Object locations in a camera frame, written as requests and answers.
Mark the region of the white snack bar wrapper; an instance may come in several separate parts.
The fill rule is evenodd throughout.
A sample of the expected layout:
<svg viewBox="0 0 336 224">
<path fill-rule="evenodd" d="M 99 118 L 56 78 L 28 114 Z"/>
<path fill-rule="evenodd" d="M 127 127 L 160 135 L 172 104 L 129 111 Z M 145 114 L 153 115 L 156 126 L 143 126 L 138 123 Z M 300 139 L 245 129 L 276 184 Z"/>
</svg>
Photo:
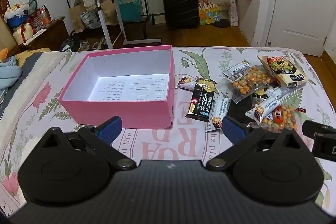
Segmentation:
<svg viewBox="0 0 336 224">
<path fill-rule="evenodd" d="M 275 108 L 279 107 L 281 102 L 275 97 L 269 97 L 261 104 L 256 105 L 251 110 L 245 113 L 245 116 L 254 120 L 257 124 L 260 124 L 263 119 L 270 114 Z"/>
</svg>

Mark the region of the white snack bar packet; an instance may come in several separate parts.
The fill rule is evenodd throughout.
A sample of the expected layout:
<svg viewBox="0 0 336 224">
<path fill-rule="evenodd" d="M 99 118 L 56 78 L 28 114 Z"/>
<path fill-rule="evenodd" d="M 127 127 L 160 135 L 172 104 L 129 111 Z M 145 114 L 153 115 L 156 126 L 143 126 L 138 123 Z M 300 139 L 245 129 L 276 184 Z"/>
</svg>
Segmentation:
<svg viewBox="0 0 336 224">
<path fill-rule="evenodd" d="M 228 113 L 230 103 L 231 100 L 229 98 L 214 100 L 205 132 L 213 132 L 222 129 L 222 120 Z"/>
</svg>

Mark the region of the red label peanut bag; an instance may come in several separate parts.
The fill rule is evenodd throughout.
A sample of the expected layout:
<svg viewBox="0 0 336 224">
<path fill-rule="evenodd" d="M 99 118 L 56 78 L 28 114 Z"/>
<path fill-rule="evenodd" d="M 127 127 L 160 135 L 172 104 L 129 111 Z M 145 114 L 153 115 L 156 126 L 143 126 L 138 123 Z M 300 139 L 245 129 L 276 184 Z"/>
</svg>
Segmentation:
<svg viewBox="0 0 336 224">
<path fill-rule="evenodd" d="M 278 106 L 266 117 L 260 124 L 251 121 L 248 125 L 252 128 L 263 128 L 270 132 L 280 133 L 283 129 L 294 130 L 296 133 L 302 133 L 302 124 L 307 120 L 306 110 L 302 108 L 286 108 L 284 105 Z"/>
</svg>

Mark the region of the black gold snack packet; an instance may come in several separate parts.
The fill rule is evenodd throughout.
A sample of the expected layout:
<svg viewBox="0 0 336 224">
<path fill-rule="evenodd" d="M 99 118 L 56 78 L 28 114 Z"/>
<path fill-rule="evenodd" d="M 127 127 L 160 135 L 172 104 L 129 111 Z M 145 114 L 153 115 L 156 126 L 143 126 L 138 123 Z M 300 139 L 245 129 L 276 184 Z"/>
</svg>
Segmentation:
<svg viewBox="0 0 336 224">
<path fill-rule="evenodd" d="M 209 121 L 216 84 L 212 80 L 197 78 L 186 118 Z"/>
</svg>

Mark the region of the clear bag coated peanuts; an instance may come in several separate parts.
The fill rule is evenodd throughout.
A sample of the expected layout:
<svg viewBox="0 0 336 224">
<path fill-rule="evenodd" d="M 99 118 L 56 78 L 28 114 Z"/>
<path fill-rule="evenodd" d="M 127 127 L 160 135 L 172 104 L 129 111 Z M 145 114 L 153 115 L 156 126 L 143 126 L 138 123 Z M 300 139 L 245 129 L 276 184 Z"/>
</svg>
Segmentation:
<svg viewBox="0 0 336 224">
<path fill-rule="evenodd" d="M 246 60 L 231 65 L 222 72 L 232 91 L 231 99 L 239 103 L 252 93 L 268 87 L 274 82 L 272 76 L 260 67 L 255 67 Z"/>
</svg>

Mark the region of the small white snack bar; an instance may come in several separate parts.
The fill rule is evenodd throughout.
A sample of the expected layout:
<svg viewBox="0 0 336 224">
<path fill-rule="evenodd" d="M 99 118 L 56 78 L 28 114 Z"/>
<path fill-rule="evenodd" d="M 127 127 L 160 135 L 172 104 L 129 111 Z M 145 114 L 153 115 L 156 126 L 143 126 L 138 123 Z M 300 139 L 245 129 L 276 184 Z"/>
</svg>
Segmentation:
<svg viewBox="0 0 336 224">
<path fill-rule="evenodd" d="M 196 84 L 196 79 L 192 77 L 182 77 L 176 85 L 176 89 L 193 91 Z"/>
</svg>

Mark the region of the instant noodle bag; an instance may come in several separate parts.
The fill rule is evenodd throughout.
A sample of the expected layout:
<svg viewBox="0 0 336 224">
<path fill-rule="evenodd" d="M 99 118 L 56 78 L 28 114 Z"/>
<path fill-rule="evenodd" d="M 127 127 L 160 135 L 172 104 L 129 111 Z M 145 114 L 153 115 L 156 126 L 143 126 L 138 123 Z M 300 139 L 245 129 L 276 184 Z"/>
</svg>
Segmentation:
<svg viewBox="0 0 336 224">
<path fill-rule="evenodd" d="M 284 88 L 297 88 L 308 82 L 307 75 L 284 56 L 257 55 L 265 70 Z"/>
</svg>

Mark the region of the black flat packet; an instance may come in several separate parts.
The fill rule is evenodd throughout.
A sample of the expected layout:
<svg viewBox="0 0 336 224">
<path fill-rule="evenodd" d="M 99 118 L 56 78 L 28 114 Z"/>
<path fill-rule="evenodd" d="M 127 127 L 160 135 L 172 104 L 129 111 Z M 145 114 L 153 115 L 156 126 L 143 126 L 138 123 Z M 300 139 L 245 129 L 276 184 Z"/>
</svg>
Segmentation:
<svg viewBox="0 0 336 224">
<path fill-rule="evenodd" d="M 258 99 L 257 95 L 252 94 L 241 100 L 239 103 L 231 101 L 227 112 L 227 116 L 233 118 L 237 122 L 240 122 L 244 125 L 251 125 L 252 127 L 256 127 L 257 123 L 251 118 L 245 116 L 245 113 L 255 107 L 257 99 Z"/>
</svg>

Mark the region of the pink cardboard box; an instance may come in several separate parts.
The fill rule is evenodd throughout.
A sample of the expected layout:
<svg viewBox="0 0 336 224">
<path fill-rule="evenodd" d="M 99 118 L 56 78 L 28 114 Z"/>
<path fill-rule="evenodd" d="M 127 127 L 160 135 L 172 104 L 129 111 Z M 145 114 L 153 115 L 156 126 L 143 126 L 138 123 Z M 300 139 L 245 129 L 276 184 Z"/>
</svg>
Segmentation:
<svg viewBox="0 0 336 224">
<path fill-rule="evenodd" d="M 167 129 L 173 124 L 173 49 L 151 46 L 88 53 L 59 102 L 78 124 L 99 126 L 119 116 L 123 128 Z"/>
</svg>

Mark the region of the blue goose plush toy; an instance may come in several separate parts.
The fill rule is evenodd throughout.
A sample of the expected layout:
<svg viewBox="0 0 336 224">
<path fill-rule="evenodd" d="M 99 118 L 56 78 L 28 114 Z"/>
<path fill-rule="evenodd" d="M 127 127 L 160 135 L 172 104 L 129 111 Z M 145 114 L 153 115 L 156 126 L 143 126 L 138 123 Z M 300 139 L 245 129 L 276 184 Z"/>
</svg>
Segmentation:
<svg viewBox="0 0 336 224">
<path fill-rule="evenodd" d="M 1 50 L 0 63 L 0 90 L 1 92 L 13 86 L 22 74 L 18 59 L 15 56 L 7 57 L 8 49 Z"/>
</svg>

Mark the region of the wooden nightstand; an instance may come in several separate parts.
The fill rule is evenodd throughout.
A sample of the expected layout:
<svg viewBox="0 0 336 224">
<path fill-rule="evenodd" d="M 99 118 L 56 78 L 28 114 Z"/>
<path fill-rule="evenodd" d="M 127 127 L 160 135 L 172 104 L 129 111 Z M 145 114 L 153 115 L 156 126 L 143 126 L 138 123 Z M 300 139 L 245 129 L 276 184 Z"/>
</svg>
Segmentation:
<svg viewBox="0 0 336 224">
<path fill-rule="evenodd" d="M 52 20 L 47 26 L 45 32 L 34 38 L 27 46 L 19 46 L 22 51 L 37 50 L 41 48 L 49 48 L 51 51 L 59 51 L 62 44 L 69 38 L 64 16 Z"/>
</svg>

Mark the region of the colourful cardboard box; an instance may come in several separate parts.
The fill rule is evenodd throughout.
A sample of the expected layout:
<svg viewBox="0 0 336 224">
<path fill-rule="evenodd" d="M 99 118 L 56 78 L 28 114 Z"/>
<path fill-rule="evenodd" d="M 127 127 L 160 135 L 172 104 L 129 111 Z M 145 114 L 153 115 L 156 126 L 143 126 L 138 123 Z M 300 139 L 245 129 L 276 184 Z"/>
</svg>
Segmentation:
<svg viewBox="0 0 336 224">
<path fill-rule="evenodd" d="M 220 21 L 219 6 L 215 3 L 199 0 L 198 11 L 201 26 Z"/>
</svg>

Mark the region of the white door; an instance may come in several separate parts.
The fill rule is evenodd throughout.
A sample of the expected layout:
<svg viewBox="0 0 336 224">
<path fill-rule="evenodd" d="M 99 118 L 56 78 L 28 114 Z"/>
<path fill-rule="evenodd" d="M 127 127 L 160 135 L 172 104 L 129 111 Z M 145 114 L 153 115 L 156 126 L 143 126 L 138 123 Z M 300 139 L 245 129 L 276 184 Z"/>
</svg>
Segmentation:
<svg viewBox="0 0 336 224">
<path fill-rule="evenodd" d="M 267 45 L 320 56 L 334 12 L 335 0 L 275 0 Z"/>
</svg>

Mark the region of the blue white gift basket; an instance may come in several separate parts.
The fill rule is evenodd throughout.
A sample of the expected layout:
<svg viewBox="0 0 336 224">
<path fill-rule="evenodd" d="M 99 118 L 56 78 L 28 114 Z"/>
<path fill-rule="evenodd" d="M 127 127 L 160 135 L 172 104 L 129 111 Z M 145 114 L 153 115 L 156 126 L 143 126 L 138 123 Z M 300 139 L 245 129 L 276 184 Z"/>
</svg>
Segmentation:
<svg viewBox="0 0 336 224">
<path fill-rule="evenodd" d="M 8 8 L 4 14 L 4 20 L 9 28 L 17 28 L 27 20 L 29 5 L 24 3 Z"/>
</svg>

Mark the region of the black suitcase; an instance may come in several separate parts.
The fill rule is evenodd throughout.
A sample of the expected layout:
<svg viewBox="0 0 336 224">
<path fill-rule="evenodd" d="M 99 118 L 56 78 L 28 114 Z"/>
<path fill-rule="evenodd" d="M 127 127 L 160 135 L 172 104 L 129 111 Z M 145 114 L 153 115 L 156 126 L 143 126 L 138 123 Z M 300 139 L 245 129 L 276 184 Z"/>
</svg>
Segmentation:
<svg viewBox="0 0 336 224">
<path fill-rule="evenodd" d="M 169 29 L 197 28 L 200 25 L 198 0 L 163 0 L 163 6 Z"/>
</svg>

